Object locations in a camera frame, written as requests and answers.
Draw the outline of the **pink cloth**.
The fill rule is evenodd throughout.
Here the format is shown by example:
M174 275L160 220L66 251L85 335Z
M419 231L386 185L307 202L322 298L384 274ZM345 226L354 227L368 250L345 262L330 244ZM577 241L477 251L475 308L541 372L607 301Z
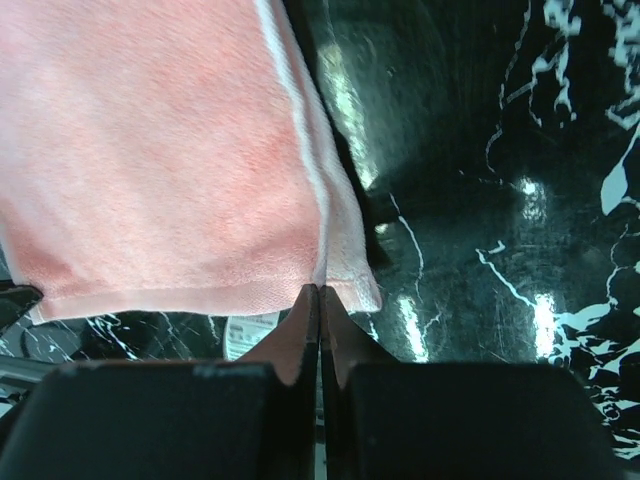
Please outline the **pink cloth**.
M34 324L381 306L279 1L5 1L1 246Z

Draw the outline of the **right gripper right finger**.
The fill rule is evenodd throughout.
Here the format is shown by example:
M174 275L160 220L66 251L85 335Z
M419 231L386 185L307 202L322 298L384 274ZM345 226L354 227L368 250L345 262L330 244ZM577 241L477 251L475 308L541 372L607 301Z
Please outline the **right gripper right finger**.
M406 363L320 291L331 479L635 479L583 385L535 363Z

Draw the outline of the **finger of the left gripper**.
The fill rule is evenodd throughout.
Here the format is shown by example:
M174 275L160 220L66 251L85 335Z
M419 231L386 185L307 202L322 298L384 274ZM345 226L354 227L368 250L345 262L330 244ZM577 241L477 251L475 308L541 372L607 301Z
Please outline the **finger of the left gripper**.
M43 294L29 285L16 285L11 280L0 283L0 329L4 333L19 321L43 298Z

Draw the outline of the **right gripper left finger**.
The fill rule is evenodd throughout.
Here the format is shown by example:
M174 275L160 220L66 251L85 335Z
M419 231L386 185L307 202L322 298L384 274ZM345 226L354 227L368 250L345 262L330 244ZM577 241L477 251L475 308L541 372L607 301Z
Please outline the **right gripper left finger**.
M1 422L5 479L310 479L320 294L244 357L81 361L10 358L28 393Z

